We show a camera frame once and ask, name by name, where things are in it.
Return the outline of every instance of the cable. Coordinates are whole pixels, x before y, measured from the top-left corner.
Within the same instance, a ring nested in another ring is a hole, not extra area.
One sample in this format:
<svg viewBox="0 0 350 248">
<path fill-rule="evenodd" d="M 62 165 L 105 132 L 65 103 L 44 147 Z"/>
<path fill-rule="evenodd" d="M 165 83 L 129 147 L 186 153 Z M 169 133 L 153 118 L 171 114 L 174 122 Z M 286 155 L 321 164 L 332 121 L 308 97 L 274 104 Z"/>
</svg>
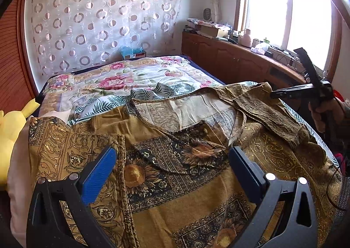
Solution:
<svg viewBox="0 0 350 248">
<path fill-rule="evenodd" d="M 329 185 L 330 185 L 330 182 L 332 181 L 334 175 L 338 172 L 339 168 L 342 166 L 343 162 L 344 162 L 345 158 L 343 159 L 343 161 L 340 163 L 339 167 L 337 168 L 337 170 L 333 173 L 332 177 L 330 178 L 330 180 L 328 181 L 328 184 L 327 184 L 327 189 L 326 189 L 326 195 L 327 195 L 327 198 L 330 202 L 330 204 L 332 206 L 334 206 L 336 209 L 340 210 L 340 211 L 347 211 L 348 209 L 347 208 L 341 208 L 339 206 L 337 206 L 330 198 L 329 196 L 329 193 L 328 193 L 328 189 L 329 189 Z"/>
</svg>

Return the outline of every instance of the fan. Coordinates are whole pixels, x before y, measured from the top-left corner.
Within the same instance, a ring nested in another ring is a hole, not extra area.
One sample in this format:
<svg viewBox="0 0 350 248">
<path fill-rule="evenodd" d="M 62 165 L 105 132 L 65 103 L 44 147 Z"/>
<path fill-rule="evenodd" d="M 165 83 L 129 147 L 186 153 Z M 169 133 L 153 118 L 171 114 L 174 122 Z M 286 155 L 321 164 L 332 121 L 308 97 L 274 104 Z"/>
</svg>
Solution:
<svg viewBox="0 0 350 248">
<path fill-rule="evenodd" d="M 203 18 L 205 21 L 211 21 L 211 9 L 205 8 L 203 11 Z"/>
</svg>

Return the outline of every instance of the window frame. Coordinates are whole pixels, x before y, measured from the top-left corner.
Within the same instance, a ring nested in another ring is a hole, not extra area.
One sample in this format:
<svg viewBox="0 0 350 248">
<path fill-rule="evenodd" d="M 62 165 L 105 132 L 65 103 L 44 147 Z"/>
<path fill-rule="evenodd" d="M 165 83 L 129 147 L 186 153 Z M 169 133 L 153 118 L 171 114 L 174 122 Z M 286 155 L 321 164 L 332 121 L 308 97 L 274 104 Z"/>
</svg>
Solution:
<svg viewBox="0 0 350 248">
<path fill-rule="evenodd" d="M 331 38 L 328 49 L 327 60 L 324 69 L 321 70 L 316 67 L 319 74 L 326 77 L 328 81 L 332 82 L 335 69 L 337 66 L 340 46 L 341 46 L 341 36 L 342 36 L 342 17 L 332 3 L 332 26 L 331 26 Z M 281 49 L 287 50 L 290 27 L 292 23 L 292 10 L 293 10 L 293 0 L 287 1 L 287 14 L 286 14 L 286 26 L 284 37 L 281 46 L 277 46 Z M 233 28 L 234 30 L 242 31 L 246 29 L 249 25 L 249 0 L 236 0 L 236 13 Z"/>
</svg>

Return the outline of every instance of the cardboard box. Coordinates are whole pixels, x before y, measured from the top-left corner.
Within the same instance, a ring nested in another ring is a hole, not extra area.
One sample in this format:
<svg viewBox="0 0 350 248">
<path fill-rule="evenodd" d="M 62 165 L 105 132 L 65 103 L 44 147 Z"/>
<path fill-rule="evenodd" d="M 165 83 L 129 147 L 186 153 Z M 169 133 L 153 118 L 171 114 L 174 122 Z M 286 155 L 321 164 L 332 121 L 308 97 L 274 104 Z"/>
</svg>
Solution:
<svg viewBox="0 0 350 248">
<path fill-rule="evenodd" d="M 225 35 L 229 33 L 228 30 L 225 31 L 219 28 L 207 27 L 207 26 L 202 26 L 201 32 L 211 37 L 221 37 L 221 38 L 223 38 Z"/>
<path fill-rule="evenodd" d="M 141 59 L 145 57 L 146 57 L 146 53 L 139 53 L 139 54 L 133 54 L 133 55 L 126 55 L 125 57 L 123 57 L 123 60 Z"/>
</svg>

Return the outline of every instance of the pillow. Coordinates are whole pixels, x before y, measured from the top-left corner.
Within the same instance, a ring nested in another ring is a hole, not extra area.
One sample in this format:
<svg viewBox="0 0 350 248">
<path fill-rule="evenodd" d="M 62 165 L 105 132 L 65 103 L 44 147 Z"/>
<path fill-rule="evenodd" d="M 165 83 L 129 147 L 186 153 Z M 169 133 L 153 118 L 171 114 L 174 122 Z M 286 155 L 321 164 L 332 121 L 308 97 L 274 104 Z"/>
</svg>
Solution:
<svg viewBox="0 0 350 248">
<path fill-rule="evenodd" d="M 13 146 L 7 173 L 7 191 L 10 197 L 10 229 L 17 241 L 26 247 L 27 217 L 33 190 L 30 185 L 29 123 L 27 120 Z"/>
<path fill-rule="evenodd" d="M 57 118 L 61 119 L 62 121 L 64 121 L 67 124 L 68 118 L 69 118 L 69 114 L 70 114 L 70 110 L 67 110 L 67 111 L 64 111 L 64 112 L 51 111 L 51 112 L 48 112 L 48 113 L 40 116 L 39 118 L 42 118 L 42 117 L 57 117 Z"/>
</svg>

